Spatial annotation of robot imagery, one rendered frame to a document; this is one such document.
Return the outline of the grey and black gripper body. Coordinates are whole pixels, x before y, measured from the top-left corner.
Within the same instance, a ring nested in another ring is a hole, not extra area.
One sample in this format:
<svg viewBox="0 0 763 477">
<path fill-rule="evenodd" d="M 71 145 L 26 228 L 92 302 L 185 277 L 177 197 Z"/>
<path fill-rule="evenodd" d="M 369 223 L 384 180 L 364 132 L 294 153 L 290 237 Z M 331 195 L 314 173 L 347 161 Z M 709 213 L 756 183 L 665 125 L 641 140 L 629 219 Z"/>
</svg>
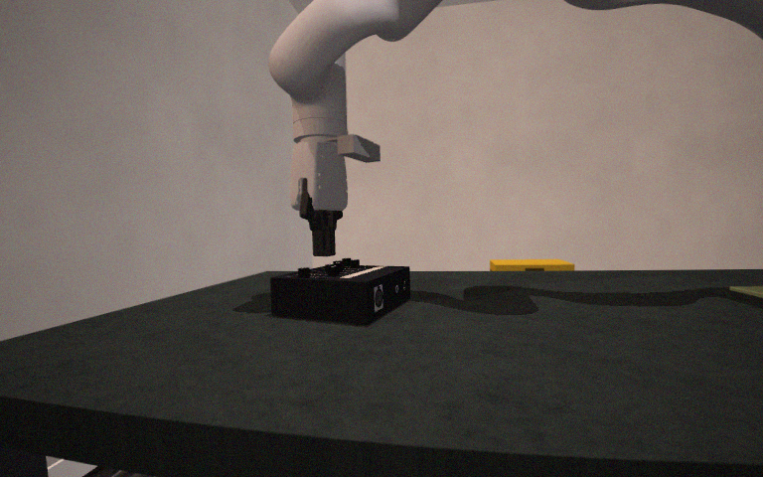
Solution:
<svg viewBox="0 0 763 477">
<path fill-rule="evenodd" d="M 334 144 L 332 144 L 334 143 Z M 300 141 L 294 145 L 291 179 L 291 207 L 299 211 L 303 180 L 314 210 L 343 211 L 348 205 L 345 156 L 338 154 L 337 142 L 324 139 Z"/>
</svg>

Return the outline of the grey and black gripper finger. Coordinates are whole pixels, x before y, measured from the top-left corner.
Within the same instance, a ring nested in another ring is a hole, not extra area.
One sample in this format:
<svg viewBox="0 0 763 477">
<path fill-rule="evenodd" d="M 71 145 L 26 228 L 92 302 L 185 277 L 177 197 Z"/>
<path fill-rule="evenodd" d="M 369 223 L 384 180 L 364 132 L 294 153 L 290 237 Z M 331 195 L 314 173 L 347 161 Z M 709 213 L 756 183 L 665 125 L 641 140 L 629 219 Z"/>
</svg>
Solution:
<svg viewBox="0 0 763 477">
<path fill-rule="evenodd" d="M 337 220 L 343 217 L 343 211 L 328 211 L 327 210 L 327 214 L 328 214 L 328 223 L 329 223 L 328 231 L 332 232 L 332 255 L 335 255 L 336 254 L 335 229 L 337 228 Z"/>
<path fill-rule="evenodd" d="M 302 196 L 300 204 L 300 217 L 309 222 L 312 231 L 313 255 L 331 256 L 332 255 L 332 232 L 328 231 L 327 210 L 314 210 L 312 198 L 308 193 L 307 178 L 303 180 Z"/>
</svg>

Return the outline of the black lighting desk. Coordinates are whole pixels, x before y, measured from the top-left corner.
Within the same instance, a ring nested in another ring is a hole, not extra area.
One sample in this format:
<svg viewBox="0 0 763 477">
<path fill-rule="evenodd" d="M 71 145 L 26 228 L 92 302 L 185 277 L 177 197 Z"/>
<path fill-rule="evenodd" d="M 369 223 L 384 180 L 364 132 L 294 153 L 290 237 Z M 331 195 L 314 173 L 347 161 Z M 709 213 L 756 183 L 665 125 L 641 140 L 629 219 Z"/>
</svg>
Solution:
<svg viewBox="0 0 763 477">
<path fill-rule="evenodd" d="M 270 277 L 270 292 L 273 316 L 367 326 L 410 299 L 409 266 L 342 258 Z"/>
</svg>

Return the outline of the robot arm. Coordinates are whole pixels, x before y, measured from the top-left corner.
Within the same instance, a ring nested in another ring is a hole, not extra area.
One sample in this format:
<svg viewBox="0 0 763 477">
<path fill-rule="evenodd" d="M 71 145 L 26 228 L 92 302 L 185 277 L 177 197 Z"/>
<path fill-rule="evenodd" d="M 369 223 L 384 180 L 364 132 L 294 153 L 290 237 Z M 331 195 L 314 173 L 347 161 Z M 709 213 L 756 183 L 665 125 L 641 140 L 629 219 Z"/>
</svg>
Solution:
<svg viewBox="0 0 763 477">
<path fill-rule="evenodd" d="M 380 146 L 348 135 L 346 51 L 377 35 L 396 42 L 442 0 L 314 0 L 287 27 L 269 56 L 275 82 L 291 95 L 293 141 L 337 142 L 338 154 L 380 162 Z M 588 10 L 646 4 L 689 7 L 733 21 L 763 40 L 763 0 L 564 0 Z M 330 69 L 329 69 L 330 68 Z"/>
</svg>

